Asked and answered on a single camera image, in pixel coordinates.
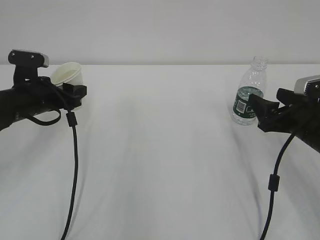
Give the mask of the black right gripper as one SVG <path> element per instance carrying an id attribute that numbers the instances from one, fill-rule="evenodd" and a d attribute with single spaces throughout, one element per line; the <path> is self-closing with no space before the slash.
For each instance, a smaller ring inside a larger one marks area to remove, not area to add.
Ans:
<path id="1" fill-rule="evenodd" d="M 304 100 L 304 95 L 279 88 L 279 102 L 266 100 L 256 94 L 249 96 L 249 105 L 258 119 L 258 128 L 263 132 L 296 133 L 306 145 L 320 151 L 320 104 Z"/>

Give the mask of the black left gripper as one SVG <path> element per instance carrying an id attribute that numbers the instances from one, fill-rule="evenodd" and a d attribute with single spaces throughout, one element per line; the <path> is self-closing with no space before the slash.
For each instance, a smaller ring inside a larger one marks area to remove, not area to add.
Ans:
<path id="1" fill-rule="evenodd" d="M 56 86 L 49 77 L 38 76 L 23 85 L 13 85 L 12 94 L 12 116 L 30 118 L 50 111 L 78 110 L 87 95 L 87 86 L 68 83 Z"/>

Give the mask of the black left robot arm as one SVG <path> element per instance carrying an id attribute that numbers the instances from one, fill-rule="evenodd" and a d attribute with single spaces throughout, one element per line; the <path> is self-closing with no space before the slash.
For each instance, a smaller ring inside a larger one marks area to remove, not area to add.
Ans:
<path id="1" fill-rule="evenodd" d="M 24 119 L 40 126 L 56 124 L 61 119 L 61 110 L 71 112 L 81 107 L 86 95 L 85 85 L 63 83 L 59 87 L 45 76 L 26 80 L 0 92 L 0 129 L 4 130 Z M 49 121 L 36 118 L 46 112 L 57 112 L 58 116 Z"/>

